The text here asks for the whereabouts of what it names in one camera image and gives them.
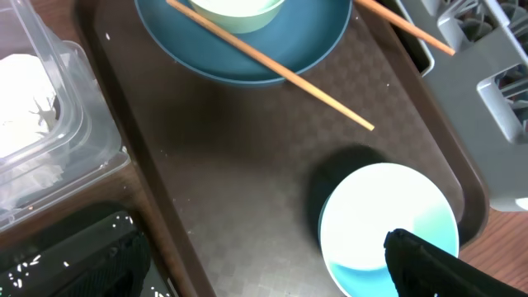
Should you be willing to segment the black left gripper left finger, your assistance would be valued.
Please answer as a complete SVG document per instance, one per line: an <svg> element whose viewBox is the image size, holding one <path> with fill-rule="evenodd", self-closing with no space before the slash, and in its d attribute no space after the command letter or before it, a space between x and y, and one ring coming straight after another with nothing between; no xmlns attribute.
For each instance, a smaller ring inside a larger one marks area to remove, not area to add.
<svg viewBox="0 0 528 297"><path fill-rule="evenodd" d="M141 232L133 232L111 245L103 258L52 296L139 297L151 259L148 239Z"/></svg>

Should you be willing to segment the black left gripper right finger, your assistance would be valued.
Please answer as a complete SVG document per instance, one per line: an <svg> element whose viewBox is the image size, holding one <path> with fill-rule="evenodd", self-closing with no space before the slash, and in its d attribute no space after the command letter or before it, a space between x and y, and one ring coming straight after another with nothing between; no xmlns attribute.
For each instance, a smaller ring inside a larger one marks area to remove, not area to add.
<svg viewBox="0 0 528 297"><path fill-rule="evenodd" d="M384 248L399 297L527 297L405 229L387 233Z"/></svg>

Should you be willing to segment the light blue bowl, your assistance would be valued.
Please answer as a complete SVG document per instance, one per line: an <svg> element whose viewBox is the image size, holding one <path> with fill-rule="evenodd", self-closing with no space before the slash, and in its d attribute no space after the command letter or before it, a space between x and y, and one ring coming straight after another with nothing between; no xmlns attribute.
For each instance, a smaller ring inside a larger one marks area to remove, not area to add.
<svg viewBox="0 0 528 297"><path fill-rule="evenodd" d="M361 167L328 196L319 215L318 240L328 273L345 296L397 294L384 258L384 240L395 229L459 255L459 231L448 200L410 167Z"/></svg>

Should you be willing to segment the white tissue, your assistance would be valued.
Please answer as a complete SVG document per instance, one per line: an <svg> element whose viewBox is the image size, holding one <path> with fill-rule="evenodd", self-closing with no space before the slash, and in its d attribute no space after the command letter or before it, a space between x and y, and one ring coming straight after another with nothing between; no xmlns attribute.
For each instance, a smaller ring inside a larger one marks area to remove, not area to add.
<svg viewBox="0 0 528 297"><path fill-rule="evenodd" d="M1 60L1 164L54 128L56 92L40 59L11 54ZM1 199L15 200L61 180L63 169L49 153L1 175Z"/></svg>

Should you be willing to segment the wooden chopstick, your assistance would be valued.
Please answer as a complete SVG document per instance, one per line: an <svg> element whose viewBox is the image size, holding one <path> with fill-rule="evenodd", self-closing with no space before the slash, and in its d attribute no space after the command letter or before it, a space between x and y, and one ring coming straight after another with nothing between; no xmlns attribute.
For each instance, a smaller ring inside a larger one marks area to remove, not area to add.
<svg viewBox="0 0 528 297"><path fill-rule="evenodd" d="M231 33L215 25L212 21L209 21L205 19L204 17L200 16L197 12L194 12L193 10L191 10L189 7L185 6L184 4L178 2L177 0L167 0L167 4L175 8L176 10L178 10L180 13L182 13L189 19L193 20L195 23L201 25L206 30L217 35L219 38L226 41L233 47L242 51L244 54L253 58L260 64L266 66L273 72L279 74L280 76L285 78L287 81L290 81L297 87L303 89L307 93L311 94L313 97L316 97L323 103L327 104L334 110L342 113L343 115L355 121L357 124L361 125L367 130L372 131L375 128L375 126L372 125L368 120L365 120L363 117L359 116L354 111L344 106L341 102L330 97L327 93L315 87L312 83L306 81L305 79L303 79L296 73L290 71L288 68L277 63L275 60L269 58L268 56L264 55L260 51L254 49L251 45L246 44L245 42L235 37Z"/></svg>
<svg viewBox="0 0 528 297"><path fill-rule="evenodd" d="M364 8L378 15L379 17L383 18L389 23L406 31L410 35L413 35L414 37L420 40L423 40L429 45L432 45L433 47L439 49L440 51L448 54L449 56L453 56L455 54L455 50L452 49L449 45L446 45L442 43L441 41L439 41L438 39L436 39L435 37L433 37L432 35L427 34L425 31L423 31L419 27L406 21L404 18L390 11L388 8L379 4L375 0L355 0L355 3L359 4L360 6L363 6Z"/></svg>

